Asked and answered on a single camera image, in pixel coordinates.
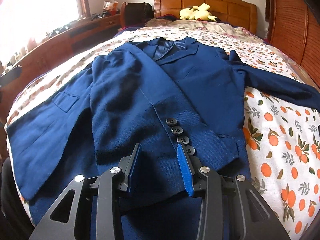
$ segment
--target person's leg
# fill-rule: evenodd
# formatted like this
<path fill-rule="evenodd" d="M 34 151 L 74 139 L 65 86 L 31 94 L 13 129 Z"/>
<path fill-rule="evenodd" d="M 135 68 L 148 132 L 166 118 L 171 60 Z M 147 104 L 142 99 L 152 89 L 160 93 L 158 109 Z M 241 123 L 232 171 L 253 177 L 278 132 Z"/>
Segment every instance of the person's leg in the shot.
<path fill-rule="evenodd" d="M 29 239 L 34 227 L 20 201 L 9 158 L 4 161 L 1 177 L 1 209 L 14 231 L 22 239 Z"/>

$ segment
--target window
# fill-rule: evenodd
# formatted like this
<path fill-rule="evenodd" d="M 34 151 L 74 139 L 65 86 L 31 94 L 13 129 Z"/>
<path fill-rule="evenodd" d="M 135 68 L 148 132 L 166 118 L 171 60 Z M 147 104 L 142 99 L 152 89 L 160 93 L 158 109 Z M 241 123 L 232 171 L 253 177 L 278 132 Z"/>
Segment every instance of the window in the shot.
<path fill-rule="evenodd" d="M 0 60 L 6 63 L 30 38 L 78 19 L 77 0 L 4 0 L 0 5 Z"/>

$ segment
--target white bedspread with orange print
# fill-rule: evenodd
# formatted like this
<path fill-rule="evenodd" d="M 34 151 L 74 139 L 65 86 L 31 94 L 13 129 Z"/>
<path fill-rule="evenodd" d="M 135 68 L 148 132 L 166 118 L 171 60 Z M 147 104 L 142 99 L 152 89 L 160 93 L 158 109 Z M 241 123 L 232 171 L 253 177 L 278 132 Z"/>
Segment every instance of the white bedspread with orange print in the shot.
<path fill-rule="evenodd" d="M 158 37 L 181 40 L 186 36 L 209 46 L 222 47 L 227 53 L 234 49 L 241 60 L 252 67 L 299 81 L 282 57 L 244 28 L 198 21 L 153 20 L 148 27 L 125 32 L 99 44 L 34 81 L 13 104 L 5 127 L 49 98 L 97 55 L 108 54 L 128 41 Z M 299 239 L 320 207 L 319 114 L 314 109 L 296 106 L 247 87 L 244 116 L 252 183 L 290 238 Z M 12 158 L 9 142 L 8 149 Z M 21 201 L 30 216 L 28 202 L 22 196 Z"/>

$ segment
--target silver screw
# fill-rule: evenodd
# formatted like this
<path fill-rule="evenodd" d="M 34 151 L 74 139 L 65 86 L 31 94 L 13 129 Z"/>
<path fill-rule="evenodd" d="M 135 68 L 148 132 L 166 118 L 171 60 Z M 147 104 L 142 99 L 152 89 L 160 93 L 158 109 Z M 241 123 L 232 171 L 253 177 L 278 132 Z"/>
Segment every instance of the silver screw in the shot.
<path fill-rule="evenodd" d="M 240 175 L 237 176 L 237 180 L 245 181 L 245 176 L 240 174 Z"/>
<path fill-rule="evenodd" d="M 113 167 L 113 168 L 110 169 L 111 173 L 118 173 L 119 171 L 120 171 L 119 167 Z"/>
<path fill-rule="evenodd" d="M 75 176 L 75 182 L 81 182 L 84 180 L 84 176 L 83 175 L 77 175 Z"/>
<path fill-rule="evenodd" d="M 200 168 L 200 171 L 203 172 L 203 173 L 208 173 L 210 171 L 210 168 L 209 167 L 206 167 L 206 166 L 202 166 Z"/>

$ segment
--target blazer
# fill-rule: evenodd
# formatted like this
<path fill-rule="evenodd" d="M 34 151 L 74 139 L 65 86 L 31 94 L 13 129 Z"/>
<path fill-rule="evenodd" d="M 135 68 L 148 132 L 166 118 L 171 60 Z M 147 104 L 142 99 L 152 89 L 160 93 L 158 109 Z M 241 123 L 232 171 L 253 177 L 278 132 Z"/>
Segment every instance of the blazer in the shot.
<path fill-rule="evenodd" d="M 228 56 L 190 37 L 128 42 L 96 57 L 7 128 L 15 179 L 34 223 L 77 174 L 101 175 L 139 142 L 139 183 L 132 198 L 121 201 L 124 234 L 157 239 L 167 228 L 166 239 L 195 239 L 200 201 L 184 193 L 177 136 L 166 119 L 177 119 L 203 165 L 249 177 L 245 86 L 320 111 L 315 88 L 252 68 L 235 51 Z"/>

